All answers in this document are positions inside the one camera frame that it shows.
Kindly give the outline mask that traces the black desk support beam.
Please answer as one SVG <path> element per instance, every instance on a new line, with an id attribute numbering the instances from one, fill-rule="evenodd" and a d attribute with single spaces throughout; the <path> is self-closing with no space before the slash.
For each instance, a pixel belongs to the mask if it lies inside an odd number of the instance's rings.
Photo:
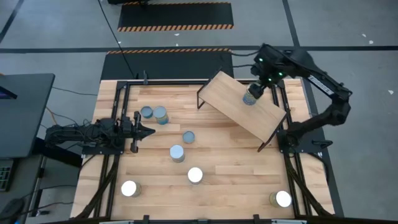
<path id="1" fill-rule="evenodd" d="M 33 154 L 41 154 L 50 159 L 62 162 L 64 164 L 80 168 L 82 163 L 82 158 L 80 155 L 63 149 L 58 146 L 48 146 L 45 141 L 41 138 L 36 138 L 34 143 L 34 148 L 32 150 Z"/>

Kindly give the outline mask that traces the black computer mouse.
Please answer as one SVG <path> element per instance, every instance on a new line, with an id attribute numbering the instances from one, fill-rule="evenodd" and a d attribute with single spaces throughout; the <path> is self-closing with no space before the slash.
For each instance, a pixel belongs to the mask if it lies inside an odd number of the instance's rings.
<path id="1" fill-rule="evenodd" d="M 24 200 L 21 198 L 12 199 L 0 212 L 1 218 L 9 218 L 17 215 L 24 208 Z"/>

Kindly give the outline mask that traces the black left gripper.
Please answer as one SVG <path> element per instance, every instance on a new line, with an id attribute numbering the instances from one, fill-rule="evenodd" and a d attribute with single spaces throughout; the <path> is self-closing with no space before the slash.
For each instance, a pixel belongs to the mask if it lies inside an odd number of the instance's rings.
<path id="1" fill-rule="evenodd" d="M 148 128 L 141 123 L 141 114 L 138 111 L 134 112 L 134 122 L 130 120 L 130 117 L 121 117 L 121 134 L 123 138 L 131 138 L 132 143 L 130 151 L 133 153 L 138 153 L 137 137 L 139 134 L 139 139 L 142 140 L 155 133 L 155 130 Z"/>

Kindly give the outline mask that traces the black aluminium table frame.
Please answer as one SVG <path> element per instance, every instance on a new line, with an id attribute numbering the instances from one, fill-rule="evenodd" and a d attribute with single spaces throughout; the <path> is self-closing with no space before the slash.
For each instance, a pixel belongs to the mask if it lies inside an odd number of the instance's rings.
<path id="1" fill-rule="evenodd" d="M 269 196 L 288 190 L 284 157 L 277 140 L 261 151 L 261 140 L 210 105 L 197 108 L 194 81 L 159 81 L 155 85 L 134 85 L 127 104 L 120 104 L 128 116 L 143 106 L 164 106 L 169 123 L 154 118 L 143 124 L 155 133 L 139 143 L 139 152 L 126 150 L 120 157 L 111 218 L 153 220 L 292 218 L 305 213 L 303 198 L 287 208 L 270 204 Z M 195 134 L 187 144 L 185 131 Z M 184 149 L 183 162 L 170 156 L 173 145 Z M 192 167 L 203 171 L 203 180 L 192 184 L 187 176 Z M 121 193 L 125 181 L 141 185 L 138 197 Z"/>

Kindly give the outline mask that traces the dark grey desk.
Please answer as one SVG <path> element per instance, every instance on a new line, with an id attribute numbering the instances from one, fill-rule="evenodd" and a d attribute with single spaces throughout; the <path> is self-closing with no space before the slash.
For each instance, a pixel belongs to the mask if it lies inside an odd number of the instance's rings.
<path id="1" fill-rule="evenodd" d="M 52 73 L 0 76 L 15 99 L 0 99 L 0 158 L 31 154 L 55 80 Z"/>

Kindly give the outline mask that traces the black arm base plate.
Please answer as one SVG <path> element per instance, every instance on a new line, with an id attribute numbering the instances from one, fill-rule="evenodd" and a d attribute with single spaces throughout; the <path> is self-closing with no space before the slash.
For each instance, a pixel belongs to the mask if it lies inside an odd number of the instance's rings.
<path id="1" fill-rule="evenodd" d="M 124 149 L 122 147 L 120 148 L 108 148 L 108 147 L 102 147 L 102 146 L 95 146 L 95 147 L 89 147 L 89 146 L 83 146 L 82 149 L 82 154 L 84 155 L 120 155 L 124 153 Z"/>
<path id="2" fill-rule="evenodd" d="M 299 145 L 298 146 L 289 146 L 287 144 L 287 141 L 285 140 L 285 136 L 283 135 L 284 130 L 279 131 L 277 133 L 277 140 L 279 144 L 279 149 L 282 152 L 288 152 L 288 153 L 316 153 L 316 152 L 321 152 L 323 149 L 321 149 L 319 146 L 313 145 L 312 141 L 323 141 L 326 140 L 324 137 L 324 133 L 322 129 L 316 129 L 314 131 L 311 131 L 309 133 L 306 133 L 300 140 L 299 140 Z"/>

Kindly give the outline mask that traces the tall tin can colourful label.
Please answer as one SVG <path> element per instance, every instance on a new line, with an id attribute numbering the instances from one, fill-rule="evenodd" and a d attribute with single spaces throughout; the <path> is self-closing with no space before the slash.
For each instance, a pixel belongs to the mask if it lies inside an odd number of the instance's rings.
<path id="1" fill-rule="evenodd" d="M 121 193 L 126 197 L 138 197 L 141 194 L 141 185 L 135 181 L 125 181 L 121 186 Z"/>
<path id="2" fill-rule="evenodd" d="M 174 162 L 180 163 L 185 159 L 184 149 L 181 145 L 173 145 L 170 148 L 170 156 Z"/>
<path id="3" fill-rule="evenodd" d="M 245 92 L 245 94 L 243 95 L 243 102 L 244 102 L 246 105 L 254 105 L 254 104 L 256 103 L 256 101 L 257 101 L 257 99 L 254 97 L 254 95 L 252 95 L 252 94 L 250 93 L 249 90 L 247 90 L 247 91 Z"/>
<path id="4" fill-rule="evenodd" d="M 167 110 L 163 106 L 156 106 L 153 110 L 153 116 L 155 117 L 158 124 L 165 125 L 169 122 Z"/>
<path id="5" fill-rule="evenodd" d="M 273 192 L 269 196 L 270 204 L 277 208 L 287 208 L 292 203 L 292 197 L 284 190 Z"/>
<path id="6" fill-rule="evenodd" d="M 203 171 L 198 167 L 192 167 L 187 176 L 192 184 L 199 184 L 203 180 Z"/>

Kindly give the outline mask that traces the dark monitor screen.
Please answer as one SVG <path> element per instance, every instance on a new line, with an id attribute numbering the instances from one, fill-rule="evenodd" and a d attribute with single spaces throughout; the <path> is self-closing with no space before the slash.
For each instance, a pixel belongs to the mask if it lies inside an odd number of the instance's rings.
<path id="1" fill-rule="evenodd" d="M 17 99 L 17 95 L 8 89 L 0 86 L 0 99 L 12 99 L 15 100 Z"/>

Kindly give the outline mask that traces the wooden shelf with black legs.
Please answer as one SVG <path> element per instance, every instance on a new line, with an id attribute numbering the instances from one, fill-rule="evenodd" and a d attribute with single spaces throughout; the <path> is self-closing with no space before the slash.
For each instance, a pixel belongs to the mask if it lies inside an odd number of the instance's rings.
<path id="1" fill-rule="evenodd" d="M 287 112 L 265 98 L 259 98 L 254 105 L 247 105 L 243 101 L 245 93 L 245 85 L 218 70 L 197 91 L 197 108 L 205 103 L 214 107 L 260 139 L 262 144 L 258 151 L 261 151 L 271 142 Z"/>

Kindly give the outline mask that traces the black hazard-striped floor mat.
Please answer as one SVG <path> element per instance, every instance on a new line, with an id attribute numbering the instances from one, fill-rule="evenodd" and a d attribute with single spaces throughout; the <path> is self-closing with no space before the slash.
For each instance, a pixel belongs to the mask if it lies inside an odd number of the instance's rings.
<path id="1" fill-rule="evenodd" d="M 229 2 L 167 2 L 145 6 L 127 2 L 121 8 L 117 31 L 221 30 L 233 27 Z"/>
<path id="2" fill-rule="evenodd" d="M 140 49 L 110 51 L 105 56 L 102 80 L 207 79 L 218 69 L 233 77 L 230 49 Z"/>

